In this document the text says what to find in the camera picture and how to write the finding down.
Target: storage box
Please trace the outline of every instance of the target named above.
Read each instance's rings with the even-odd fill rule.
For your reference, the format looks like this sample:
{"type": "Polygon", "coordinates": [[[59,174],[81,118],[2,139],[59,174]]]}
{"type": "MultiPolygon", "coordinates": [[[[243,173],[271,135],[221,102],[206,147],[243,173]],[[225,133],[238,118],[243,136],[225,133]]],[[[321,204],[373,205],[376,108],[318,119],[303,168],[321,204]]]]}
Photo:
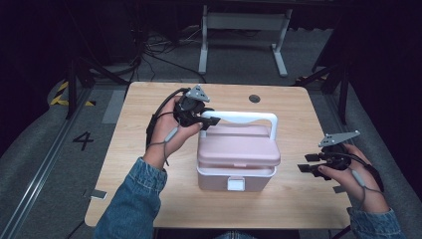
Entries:
{"type": "Polygon", "coordinates": [[[276,143],[276,115],[205,112],[202,116],[227,122],[219,122],[199,133],[199,187],[205,190],[263,190],[281,161],[276,143]],[[271,127],[251,123],[256,120],[269,120],[271,127]]]}

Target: dark background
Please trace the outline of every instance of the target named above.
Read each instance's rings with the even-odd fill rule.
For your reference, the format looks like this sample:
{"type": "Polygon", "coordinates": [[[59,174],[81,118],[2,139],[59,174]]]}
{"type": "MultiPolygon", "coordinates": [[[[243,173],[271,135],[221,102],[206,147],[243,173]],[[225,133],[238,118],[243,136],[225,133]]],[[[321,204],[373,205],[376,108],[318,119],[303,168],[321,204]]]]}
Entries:
{"type": "MultiPolygon", "coordinates": [[[[356,94],[421,198],[422,9],[410,0],[369,2],[358,14],[299,9],[290,27],[335,28],[316,64],[350,66],[356,94]]],[[[63,79],[73,57],[103,66],[128,62],[134,42],[149,30],[178,39],[181,29],[199,23],[201,9],[139,1],[1,1],[0,155],[48,110],[47,94],[63,79]]]]}

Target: wooden table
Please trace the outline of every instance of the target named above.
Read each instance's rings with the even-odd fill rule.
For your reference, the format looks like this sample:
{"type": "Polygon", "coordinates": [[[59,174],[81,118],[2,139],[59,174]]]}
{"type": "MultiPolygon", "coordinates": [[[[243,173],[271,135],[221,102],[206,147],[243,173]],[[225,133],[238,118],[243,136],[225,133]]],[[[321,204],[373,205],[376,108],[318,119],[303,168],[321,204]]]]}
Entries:
{"type": "MultiPolygon", "coordinates": [[[[145,151],[145,130],[164,99],[179,88],[194,84],[133,83],[127,93],[112,137],[97,190],[105,200],[93,199],[86,223],[96,226],[116,189],[136,159],[145,151]]],[[[192,136],[169,157],[167,185],[154,227],[171,228],[344,228],[349,224],[346,193],[335,194],[333,180],[301,173],[304,155],[319,152],[323,138],[307,91],[293,87],[202,85],[211,98],[206,107],[216,111],[274,113],[279,118],[277,143],[282,162],[261,192],[206,191],[198,187],[196,150],[192,136]],[[257,95],[257,104],[249,101],[257,95]]]]}

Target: denim jacket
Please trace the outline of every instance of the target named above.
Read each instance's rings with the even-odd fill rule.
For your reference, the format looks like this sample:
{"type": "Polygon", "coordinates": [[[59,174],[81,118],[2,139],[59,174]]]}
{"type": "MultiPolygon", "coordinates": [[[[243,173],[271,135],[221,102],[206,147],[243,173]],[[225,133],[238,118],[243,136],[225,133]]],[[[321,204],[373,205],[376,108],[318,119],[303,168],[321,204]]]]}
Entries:
{"type": "MultiPolygon", "coordinates": [[[[167,173],[139,158],[100,219],[95,238],[147,238],[153,235],[153,221],[161,205],[159,193],[167,173]]],[[[357,238],[405,238],[391,209],[386,213],[367,213],[347,208],[351,230],[357,238]]],[[[231,238],[234,232],[218,239],[231,238]]],[[[238,233],[236,238],[253,237],[238,233]]]]}

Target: hand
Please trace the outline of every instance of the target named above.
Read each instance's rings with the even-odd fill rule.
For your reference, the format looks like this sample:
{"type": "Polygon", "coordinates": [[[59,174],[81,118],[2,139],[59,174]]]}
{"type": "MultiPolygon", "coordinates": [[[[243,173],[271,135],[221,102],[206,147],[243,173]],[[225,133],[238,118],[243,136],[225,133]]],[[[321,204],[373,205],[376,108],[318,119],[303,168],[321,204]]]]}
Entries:
{"type": "Polygon", "coordinates": [[[146,150],[146,153],[143,156],[143,160],[145,162],[160,170],[164,166],[166,157],[177,151],[187,138],[194,135],[201,129],[200,123],[193,124],[189,127],[183,127],[179,125],[176,119],[174,119],[172,112],[174,111],[174,106],[179,100],[180,97],[172,98],[161,110],[161,117],[158,118],[155,125],[150,147],[146,150]],[[174,137],[166,144],[161,143],[164,142],[175,127],[177,127],[178,130],[174,137]]]}
{"type": "MultiPolygon", "coordinates": [[[[354,154],[362,158],[366,163],[370,164],[370,161],[356,146],[351,144],[345,144],[344,146],[348,153],[354,154]]],[[[346,170],[335,170],[327,166],[320,166],[318,168],[321,173],[336,180],[342,187],[344,187],[348,194],[361,201],[362,210],[367,212],[389,211],[390,208],[388,207],[384,196],[380,192],[368,190],[360,186],[351,174],[352,169],[359,173],[367,188],[376,191],[380,190],[372,174],[366,170],[361,163],[355,160],[351,161],[349,169],[346,170]]]]}

